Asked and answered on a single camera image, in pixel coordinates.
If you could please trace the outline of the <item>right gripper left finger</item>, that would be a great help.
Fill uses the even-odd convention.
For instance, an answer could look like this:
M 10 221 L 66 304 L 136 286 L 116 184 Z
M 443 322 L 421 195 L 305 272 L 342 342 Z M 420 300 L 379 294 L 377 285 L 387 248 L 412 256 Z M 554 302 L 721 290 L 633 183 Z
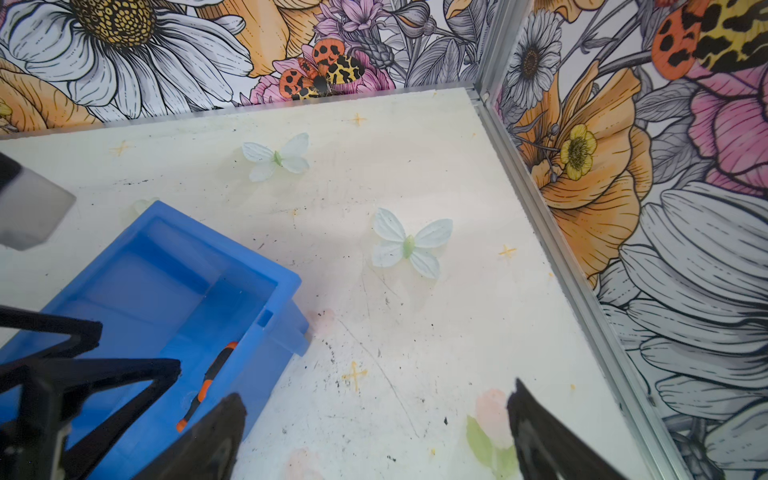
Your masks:
M 230 479 L 246 415 L 240 395 L 228 395 L 134 479 Z

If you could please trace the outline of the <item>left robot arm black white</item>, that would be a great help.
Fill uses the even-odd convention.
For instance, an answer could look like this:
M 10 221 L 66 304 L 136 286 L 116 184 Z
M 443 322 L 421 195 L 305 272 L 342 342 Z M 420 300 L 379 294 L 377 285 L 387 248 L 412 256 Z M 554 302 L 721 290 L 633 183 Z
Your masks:
M 1 243 L 18 251 L 44 243 L 73 206 L 67 190 L 1 158 Z M 1 325 L 51 333 L 64 341 L 1 364 L 1 390 L 20 388 L 16 417 L 1 426 L 4 479 L 85 479 L 128 428 L 177 380 L 173 359 L 85 359 L 103 326 L 97 321 L 4 306 Z M 146 382 L 147 387 L 73 446 L 71 424 L 96 393 Z

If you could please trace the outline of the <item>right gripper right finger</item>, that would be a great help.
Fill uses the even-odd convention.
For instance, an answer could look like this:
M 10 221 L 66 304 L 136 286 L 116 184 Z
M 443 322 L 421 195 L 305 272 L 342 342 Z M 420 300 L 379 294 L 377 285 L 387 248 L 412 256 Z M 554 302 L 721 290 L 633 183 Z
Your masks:
M 521 380 L 516 381 L 506 409 L 519 469 L 525 480 L 624 479 L 542 406 Z

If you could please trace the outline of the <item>orange black screwdriver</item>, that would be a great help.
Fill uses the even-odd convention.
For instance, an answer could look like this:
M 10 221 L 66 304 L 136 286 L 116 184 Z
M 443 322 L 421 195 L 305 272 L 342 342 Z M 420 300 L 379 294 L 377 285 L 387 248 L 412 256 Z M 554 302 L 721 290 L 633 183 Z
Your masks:
M 207 397 L 208 391 L 213 384 L 216 376 L 219 374 L 229 357 L 232 355 L 234 350 L 237 348 L 238 343 L 237 342 L 230 342 L 224 349 L 220 351 L 220 353 L 217 355 L 215 360 L 211 363 L 209 368 L 204 374 L 203 377 L 203 383 L 201 385 L 201 388 L 199 389 L 198 393 L 193 398 L 189 409 L 187 410 L 184 417 L 176 424 L 176 431 L 178 433 L 182 433 L 186 426 L 189 424 L 191 419 L 193 418 L 194 414 L 196 413 L 197 409 L 201 406 L 201 404 L 204 402 L 205 398 Z

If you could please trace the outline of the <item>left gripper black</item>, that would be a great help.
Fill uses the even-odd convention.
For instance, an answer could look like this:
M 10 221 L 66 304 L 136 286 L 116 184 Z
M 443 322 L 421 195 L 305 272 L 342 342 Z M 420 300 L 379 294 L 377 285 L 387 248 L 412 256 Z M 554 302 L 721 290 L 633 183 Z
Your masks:
M 99 345 L 103 326 L 97 321 L 4 306 L 1 324 L 66 338 L 1 366 L 1 390 L 21 390 L 16 417 L 1 426 L 4 479 L 87 478 L 181 373 L 176 359 L 83 358 Z M 71 423 L 91 396 L 141 382 L 147 385 L 143 391 L 68 446 Z

